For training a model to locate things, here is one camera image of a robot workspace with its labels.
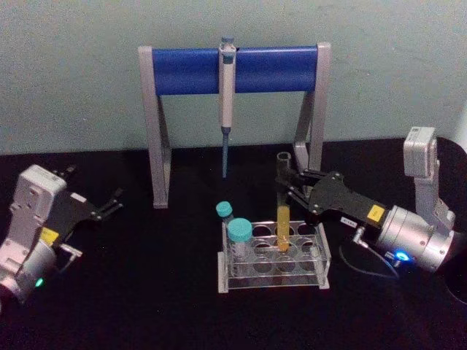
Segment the cable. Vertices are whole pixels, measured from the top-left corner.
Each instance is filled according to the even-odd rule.
[[[366,270],[361,270],[359,268],[356,268],[354,265],[352,265],[350,262],[347,261],[347,259],[345,258],[344,256],[344,253],[342,252],[342,245],[339,246],[339,256],[341,257],[342,261],[345,263],[345,265],[347,265],[348,267],[350,267],[351,269],[353,269],[354,271],[357,271],[357,272],[360,272],[360,273],[364,273],[366,275],[370,275],[370,276],[376,276],[376,277],[382,277],[382,278],[385,278],[385,279],[399,279],[399,274],[398,272],[395,270],[395,268],[384,258],[382,257],[380,254],[378,254],[377,252],[375,252],[372,248],[370,247],[367,247],[367,249],[373,253],[378,259],[380,259],[390,270],[391,272],[393,273],[393,275],[385,275],[383,273],[377,273],[377,272],[371,272],[371,271],[366,271]]]

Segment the black table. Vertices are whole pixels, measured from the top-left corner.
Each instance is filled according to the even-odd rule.
[[[353,190],[414,211],[402,139],[325,143],[323,170]],[[288,287],[217,293],[220,220],[274,219],[275,155],[289,145],[231,147],[228,179],[218,148],[173,152],[169,209],[152,209],[146,151],[0,157],[0,238],[18,174],[32,163],[76,163],[69,188],[102,204],[117,187],[125,208],[101,227],[82,227],[70,244],[84,255],[47,279],[0,320],[1,349],[467,349],[467,306],[443,276],[406,266],[392,281],[350,270],[337,255],[340,225],[326,225],[333,260],[329,290]],[[467,157],[439,139],[440,194],[466,231]],[[293,208],[292,219],[301,212]],[[366,253],[362,268],[381,268]]]

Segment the pipette stand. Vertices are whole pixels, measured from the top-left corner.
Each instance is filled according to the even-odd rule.
[[[161,96],[219,93],[219,53],[217,49],[151,46],[138,51],[153,206],[168,208],[171,148]],[[320,170],[330,67],[327,42],[315,47],[240,47],[236,51],[235,93],[304,91],[293,141],[299,171]]]

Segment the white wall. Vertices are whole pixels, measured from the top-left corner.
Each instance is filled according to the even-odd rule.
[[[467,152],[467,102],[460,114],[458,124],[451,139]]]
[[[136,50],[333,45],[325,136],[450,137],[466,100],[467,1],[9,1],[0,153],[145,147]],[[236,97],[232,144],[291,141],[300,93]],[[164,99],[175,147],[219,145],[216,96]]]

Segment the green led light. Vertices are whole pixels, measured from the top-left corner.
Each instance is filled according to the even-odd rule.
[[[44,279],[38,279],[36,282],[36,287],[40,287],[44,284]]]

